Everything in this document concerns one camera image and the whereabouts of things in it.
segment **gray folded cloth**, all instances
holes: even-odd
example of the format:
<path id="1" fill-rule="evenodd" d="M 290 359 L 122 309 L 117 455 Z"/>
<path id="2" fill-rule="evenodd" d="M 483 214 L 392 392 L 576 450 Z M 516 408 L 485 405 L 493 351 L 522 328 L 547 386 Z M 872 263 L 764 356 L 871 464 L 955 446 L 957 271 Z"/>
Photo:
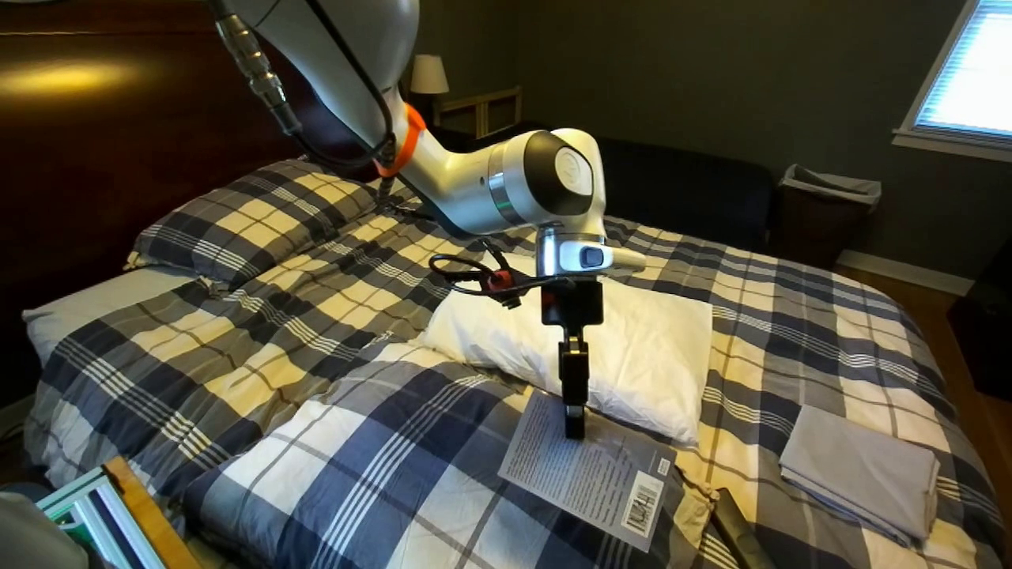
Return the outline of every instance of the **gray folded cloth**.
<path id="1" fill-rule="evenodd" d="M 930 533 L 940 466 L 927 449 L 808 405 L 780 456 L 784 480 L 905 547 Z"/>

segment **plaid pillow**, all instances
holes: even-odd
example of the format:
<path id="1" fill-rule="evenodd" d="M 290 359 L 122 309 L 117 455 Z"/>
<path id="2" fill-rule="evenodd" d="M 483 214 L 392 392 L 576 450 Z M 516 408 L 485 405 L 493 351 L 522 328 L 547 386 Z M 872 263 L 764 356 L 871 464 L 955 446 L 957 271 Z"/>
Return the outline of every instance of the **plaid pillow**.
<path id="1" fill-rule="evenodd" d="M 695 556 L 709 502 L 676 469 L 645 553 L 497 475 L 525 395 L 412 344 L 374 342 L 355 364 L 194 480 L 188 526 L 269 567 L 681 567 Z"/>
<path id="2" fill-rule="evenodd" d="M 138 236 L 124 268 L 188 268 L 232 290 L 333 238 L 375 200 L 373 187 L 326 174 L 310 162 L 284 160 L 158 220 Z"/>

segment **barcode label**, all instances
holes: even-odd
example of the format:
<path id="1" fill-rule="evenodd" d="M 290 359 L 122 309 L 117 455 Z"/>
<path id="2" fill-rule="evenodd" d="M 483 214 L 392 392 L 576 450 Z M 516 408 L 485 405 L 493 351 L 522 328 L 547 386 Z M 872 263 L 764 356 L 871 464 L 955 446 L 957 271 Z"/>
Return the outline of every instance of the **barcode label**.
<path id="1" fill-rule="evenodd" d="M 632 481 L 632 491 L 625 502 L 625 514 L 622 516 L 622 526 L 644 538 L 650 538 L 654 529 L 654 513 L 661 500 L 664 482 L 646 472 L 637 472 Z"/>

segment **wastebasket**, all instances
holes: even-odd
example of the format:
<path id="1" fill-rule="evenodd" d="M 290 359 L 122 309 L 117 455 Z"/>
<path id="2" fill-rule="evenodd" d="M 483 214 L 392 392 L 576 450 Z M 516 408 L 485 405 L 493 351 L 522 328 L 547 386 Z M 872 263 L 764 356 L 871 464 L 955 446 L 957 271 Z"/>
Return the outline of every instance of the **wastebasket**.
<path id="1" fill-rule="evenodd" d="M 881 193 L 881 182 L 791 165 L 777 187 L 770 251 L 784 259 L 833 268 Z"/>

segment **window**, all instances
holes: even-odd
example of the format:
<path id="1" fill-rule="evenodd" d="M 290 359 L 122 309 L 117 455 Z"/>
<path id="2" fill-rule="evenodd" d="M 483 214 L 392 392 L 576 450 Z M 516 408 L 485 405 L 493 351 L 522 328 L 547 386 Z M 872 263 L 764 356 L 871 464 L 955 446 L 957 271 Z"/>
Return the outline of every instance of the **window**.
<path id="1" fill-rule="evenodd" d="M 1012 0 L 969 0 L 894 144 L 1012 162 Z"/>

